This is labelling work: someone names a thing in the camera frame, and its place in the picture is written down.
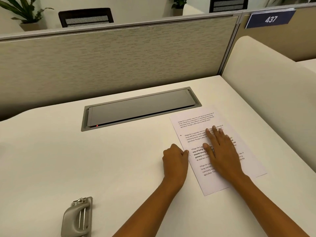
person's left hand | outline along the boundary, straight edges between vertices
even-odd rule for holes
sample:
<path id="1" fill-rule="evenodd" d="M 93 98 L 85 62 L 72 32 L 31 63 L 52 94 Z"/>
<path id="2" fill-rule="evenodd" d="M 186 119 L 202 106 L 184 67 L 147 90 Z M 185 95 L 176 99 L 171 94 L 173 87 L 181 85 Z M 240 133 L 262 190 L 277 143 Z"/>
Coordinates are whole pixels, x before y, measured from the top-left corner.
<path id="1" fill-rule="evenodd" d="M 177 192 L 182 188 L 188 173 L 188 155 L 188 150 L 183 152 L 176 144 L 163 151 L 164 182 L 171 184 Z"/>

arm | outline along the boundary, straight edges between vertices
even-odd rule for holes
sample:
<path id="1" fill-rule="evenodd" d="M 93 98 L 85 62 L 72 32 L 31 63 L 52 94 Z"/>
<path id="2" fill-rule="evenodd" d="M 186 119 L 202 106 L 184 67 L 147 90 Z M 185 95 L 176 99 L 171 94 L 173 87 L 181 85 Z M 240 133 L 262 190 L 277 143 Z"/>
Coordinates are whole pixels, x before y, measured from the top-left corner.
<path id="1" fill-rule="evenodd" d="M 165 177 L 162 183 L 113 237 L 156 236 L 169 205 L 186 179 L 188 153 L 175 144 L 163 152 Z"/>
<path id="2" fill-rule="evenodd" d="M 214 151 L 204 143 L 211 164 L 244 199 L 253 215 L 269 237 L 308 237 L 308 235 L 267 196 L 265 196 L 241 169 L 239 156 L 228 135 L 221 129 L 206 129 Z"/>

hand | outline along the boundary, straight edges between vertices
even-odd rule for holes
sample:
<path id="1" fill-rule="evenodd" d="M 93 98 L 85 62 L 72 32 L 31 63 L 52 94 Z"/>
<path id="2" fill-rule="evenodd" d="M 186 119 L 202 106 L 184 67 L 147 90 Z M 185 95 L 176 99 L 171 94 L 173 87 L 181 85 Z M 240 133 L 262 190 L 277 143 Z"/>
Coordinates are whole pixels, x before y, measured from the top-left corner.
<path id="1" fill-rule="evenodd" d="M 178 192 L 186 179 L 188 173 L 189 151 L 182 151 L 177 145 L 163 151 L 163 169 L 165 173 L 164 182 L 170 184 Z"/>
<path id="2" fill-rule="evenodd" d="M 212 130 L 215 136 L 209 129 L 206 129 L 206 135 L 213 145 L 214 152 L 208 144 L 203 144 L 212 166 L 230 183 L 235 179 L 243 178 L 245 174 L 241 169 L 239 155 L 230 137 L 225 135 L 222 129 L 217 130 L 215 126 L 212 127 Z"/>

printed document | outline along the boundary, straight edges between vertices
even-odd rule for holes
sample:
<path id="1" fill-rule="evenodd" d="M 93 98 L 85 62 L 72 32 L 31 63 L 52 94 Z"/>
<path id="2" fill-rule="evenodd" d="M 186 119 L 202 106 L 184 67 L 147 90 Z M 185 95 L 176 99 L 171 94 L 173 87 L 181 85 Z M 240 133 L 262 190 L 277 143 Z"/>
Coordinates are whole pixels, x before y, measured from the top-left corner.
<path id="1" fill-rule="evenodd" d="M 172 115 L 170 119 L 182 147 L 184 150 L 189 150 L 189 162 L 205 196 L 230 187 L 230 184 L 212 167 L 202 146 L 203 143 L 208 143 L 213 147 L 206 136 L 205 129 L 208 128 L 213 134 L 212 126 L 214 125 L 217 129 L 221 128 L 225 135 L 231 138 L 246 175 L 255 178 L 267 173 L 240 136 L 215 108 L 193 108 Z"/>

gray metal flap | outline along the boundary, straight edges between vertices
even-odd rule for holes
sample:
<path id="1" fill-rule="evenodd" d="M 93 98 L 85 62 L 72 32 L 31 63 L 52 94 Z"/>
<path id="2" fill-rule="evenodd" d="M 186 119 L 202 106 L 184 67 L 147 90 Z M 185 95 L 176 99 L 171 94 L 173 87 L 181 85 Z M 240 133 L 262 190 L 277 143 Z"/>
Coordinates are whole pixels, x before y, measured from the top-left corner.
<path id="1" fill-rule="evenodd" d="M 89 108 L 88 126 L 96 126 L 195 105 L 187 89 L 153 94 Z"/>

